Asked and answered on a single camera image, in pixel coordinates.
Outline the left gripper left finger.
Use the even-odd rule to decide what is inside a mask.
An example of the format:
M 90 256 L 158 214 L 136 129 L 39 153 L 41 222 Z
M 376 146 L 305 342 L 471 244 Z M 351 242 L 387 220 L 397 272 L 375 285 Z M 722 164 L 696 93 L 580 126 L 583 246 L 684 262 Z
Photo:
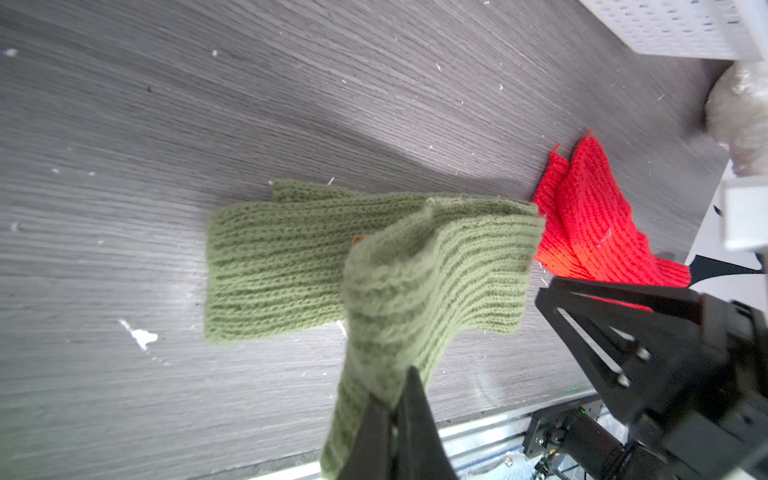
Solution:
M 393 420 L 388 405 L 371 395 L 338 480 L 393 478 Z

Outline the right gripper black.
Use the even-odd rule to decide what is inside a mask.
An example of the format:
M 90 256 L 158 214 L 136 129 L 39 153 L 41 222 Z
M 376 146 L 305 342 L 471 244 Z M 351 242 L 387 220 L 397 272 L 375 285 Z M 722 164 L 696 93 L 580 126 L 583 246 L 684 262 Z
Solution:
M 556 278 L 535 305 L 675 479 L 767 476 L 767 322 L 686 288 Z

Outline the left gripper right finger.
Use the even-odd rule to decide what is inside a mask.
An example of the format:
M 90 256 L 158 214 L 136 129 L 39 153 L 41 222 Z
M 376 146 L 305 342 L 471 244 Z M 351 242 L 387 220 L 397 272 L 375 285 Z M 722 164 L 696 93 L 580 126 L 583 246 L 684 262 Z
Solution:
M 396 409 L 397 451 L 394 478 L 457 480 L 426 398 L 421 376 L 411 366 Z

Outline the green knitted scarf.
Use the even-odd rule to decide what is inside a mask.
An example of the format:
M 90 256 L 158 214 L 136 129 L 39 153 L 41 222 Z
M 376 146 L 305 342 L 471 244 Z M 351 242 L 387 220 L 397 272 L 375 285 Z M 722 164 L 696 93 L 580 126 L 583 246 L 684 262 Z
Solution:
M 370 396 L 394 406 L 408 368 L 428 381 L 461 331 L 517 329 L 545 220 L 534 204 L 498 197 L 288 180 L 271 191 L 211 218 L 204 329 L 224 341 L 346 324 L 320 460 L 333 479 Z

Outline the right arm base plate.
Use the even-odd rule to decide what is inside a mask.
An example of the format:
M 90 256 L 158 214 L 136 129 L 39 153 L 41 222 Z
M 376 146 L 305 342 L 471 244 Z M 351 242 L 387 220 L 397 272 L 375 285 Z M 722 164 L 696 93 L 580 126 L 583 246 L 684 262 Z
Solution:
M 577 413 L 597 420 L 604 409 L 604 402 L 598 395 L 572 399 L 536 410 L 530 415 L 522 447 L 527 458 L 549 454 L 557 449 L 563 437 L 567 419 Z

